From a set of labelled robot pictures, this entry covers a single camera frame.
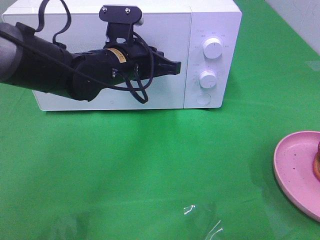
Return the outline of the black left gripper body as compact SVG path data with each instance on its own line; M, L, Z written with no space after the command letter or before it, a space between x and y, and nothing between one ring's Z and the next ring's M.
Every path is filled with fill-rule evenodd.
M142 80L148 80L149 86L154 73L154 56L164 53L152 46L143 43L135 43L128 47L124 43L111 45L100 50L99 63L102 65L99 74L99 82L103 87L113 87L121 83L131 85L131 81L137 82L142 87Z

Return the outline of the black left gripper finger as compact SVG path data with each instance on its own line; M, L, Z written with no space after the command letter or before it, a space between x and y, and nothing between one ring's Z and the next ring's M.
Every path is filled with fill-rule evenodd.
M178 75L181 72L181 62L171 61L164 56L154 53L153 54L153 76L162 77L166 75Z

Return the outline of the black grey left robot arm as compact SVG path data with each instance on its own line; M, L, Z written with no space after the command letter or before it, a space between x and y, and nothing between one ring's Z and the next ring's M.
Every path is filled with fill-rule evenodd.
M156 77L178 75L181 63L164 54L135 32L133 43L108 42L104 48L70 53L36 36L34 28L17 22L0 25L2 84L92 101L103 89L129 92L140 103Z

